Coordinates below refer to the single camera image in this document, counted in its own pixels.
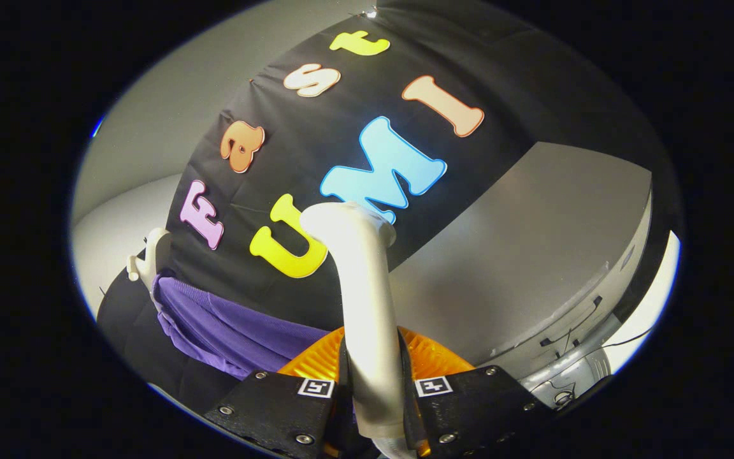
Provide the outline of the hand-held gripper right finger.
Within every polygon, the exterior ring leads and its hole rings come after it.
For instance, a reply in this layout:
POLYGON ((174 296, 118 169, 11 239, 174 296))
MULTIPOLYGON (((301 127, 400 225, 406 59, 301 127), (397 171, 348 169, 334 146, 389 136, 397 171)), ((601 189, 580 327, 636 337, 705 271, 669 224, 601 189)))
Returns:
POLYGON ((556 418, 501 367, 477 368, 431 338, 399 328, 402 447, 414 458, 488 457, 556 418))

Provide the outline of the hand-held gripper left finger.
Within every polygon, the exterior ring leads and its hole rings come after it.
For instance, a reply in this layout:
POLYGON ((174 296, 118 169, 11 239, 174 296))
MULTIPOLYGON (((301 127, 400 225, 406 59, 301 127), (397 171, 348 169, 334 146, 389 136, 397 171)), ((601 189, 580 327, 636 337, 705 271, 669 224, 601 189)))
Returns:
POLYGON ((339 328, 279 371, 254 369, 206 419, 277 457, 350 458, 352 392, 343 338, 339 328))

